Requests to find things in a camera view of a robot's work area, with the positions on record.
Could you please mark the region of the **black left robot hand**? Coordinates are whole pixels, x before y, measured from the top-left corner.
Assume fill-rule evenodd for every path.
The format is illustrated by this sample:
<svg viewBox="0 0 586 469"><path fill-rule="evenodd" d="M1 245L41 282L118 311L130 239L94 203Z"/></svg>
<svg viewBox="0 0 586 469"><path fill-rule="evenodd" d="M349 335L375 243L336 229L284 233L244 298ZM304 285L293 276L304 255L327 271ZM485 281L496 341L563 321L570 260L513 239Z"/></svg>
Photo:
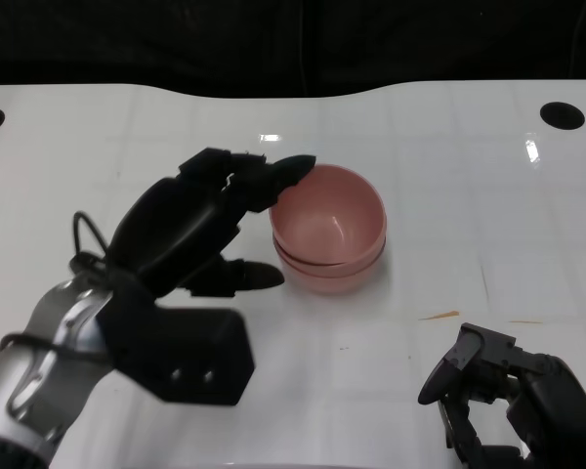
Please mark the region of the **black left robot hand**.
<svg viewBox="0 0 586 469"><path fill-rule="evenodd" d="M232 297L280 286L279 268L227 260L222 252L247 213L276 205L315 163L308 154L269 163L262 155L206 148L136 201L115 230L106 260L156 298L178 288L193 296Z"/></svg>

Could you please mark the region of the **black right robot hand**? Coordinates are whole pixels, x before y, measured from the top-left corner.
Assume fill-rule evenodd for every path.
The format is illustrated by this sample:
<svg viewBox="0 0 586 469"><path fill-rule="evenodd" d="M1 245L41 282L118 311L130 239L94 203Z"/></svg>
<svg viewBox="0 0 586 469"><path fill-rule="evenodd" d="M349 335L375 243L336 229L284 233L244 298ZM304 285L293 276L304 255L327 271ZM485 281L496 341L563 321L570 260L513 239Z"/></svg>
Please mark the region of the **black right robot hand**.
<svg viewBox="0 0 586 469"><path fill-rule="evenodd" d="M481 442L469 403L497 400L528 455ZM586 392L560 358L529 353L511 336L463 323L418 402L438 405L446 445L465 468L586 468Z"/></svg>

